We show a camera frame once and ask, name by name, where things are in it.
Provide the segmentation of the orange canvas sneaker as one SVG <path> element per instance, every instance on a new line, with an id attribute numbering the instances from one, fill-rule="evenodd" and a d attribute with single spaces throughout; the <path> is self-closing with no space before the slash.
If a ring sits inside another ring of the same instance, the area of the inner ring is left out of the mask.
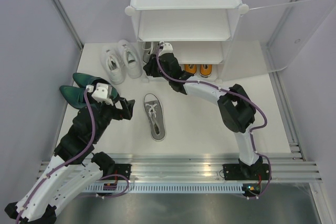
<path id="1" fill-rule="evenodd" d="M 184 70 L 187 73 L 190 73 L 192 75 L 196 75 L 196 73 L 197 73 L 197 65 L 195 65 L 195 64 L 185 64 L 184 65 Z"/>
<path id="2" fill-rule="evenodd" d="M 210 64 L 202 64 L 200 65 L 199 73 L 201 77 L 208 78 L 212 74 L 212 65 Z"/>

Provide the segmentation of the grey canvas sneaker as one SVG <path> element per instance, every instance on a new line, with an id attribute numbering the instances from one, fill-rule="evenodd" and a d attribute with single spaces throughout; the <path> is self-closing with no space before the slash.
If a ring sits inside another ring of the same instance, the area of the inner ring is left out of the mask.
<path id="1" fill-rule="evenodd" d="M 146 41 L 146 42 L 143 43 L 142 49 L 144 50 L 143 57 L 142 57 L 143 62 L 148 63 L 149 60 L 150 60 L 151 54 L 155 50 L 155 44 L 154 44 L 154 42 Z"/>
<path id="2" fill-rule="evenodd" d="M 163 108 L 157 96 L 147 93 L 143 99 L 143 107 L 149 121 L 152 138 L 160 142 L 166 136 Z"/>

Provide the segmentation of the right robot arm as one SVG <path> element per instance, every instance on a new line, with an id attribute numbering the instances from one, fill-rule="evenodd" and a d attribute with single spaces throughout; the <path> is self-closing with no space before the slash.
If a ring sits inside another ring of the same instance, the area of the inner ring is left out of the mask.
<path id="1" fill-rule="evenodd" d="M 223 165 L 225 180 L 271 180 L 271 164 L 263 162 L 268 157 L 256 150 L 253 137 L 253 131 L 257 129 L 253 125 L 255 114 L 261 109 L 250 100 L 241 85 L 224 89 L 203 81 L 182 70 L 171 52 L 159 57 L 151 54 L 143 69 L 150 77 L 167 80 L 178 93 L 194 95 L 218 106 L 224 125 L 235 135 L 239 150 L 236 164 Z"/>

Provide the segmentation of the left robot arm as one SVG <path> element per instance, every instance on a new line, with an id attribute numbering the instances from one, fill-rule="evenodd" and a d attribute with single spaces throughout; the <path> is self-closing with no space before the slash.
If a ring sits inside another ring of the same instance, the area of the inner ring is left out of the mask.
<path id="1" fill-rule="evenodd" d="M 98 152 L 78 175 L 66 181 L 92 154 L 94 145 L 112 120 L 132 118 L 135 101 L 118 98 L 117 102 L 121 108 L 117 108 L 114 103 L 97 103 L 92 100 L 69 103 L 78 110 L 72 126 L 62 137 L 33 188 L 23 199 L 5 207 L 11 219 L 16 223 L 55 223 L 64 207 L 90 184 L 112 179 L 111 189 L 115 190 L 119 180 L 129 180 L 130 164 L 117 164 L 108 154 Z"/>

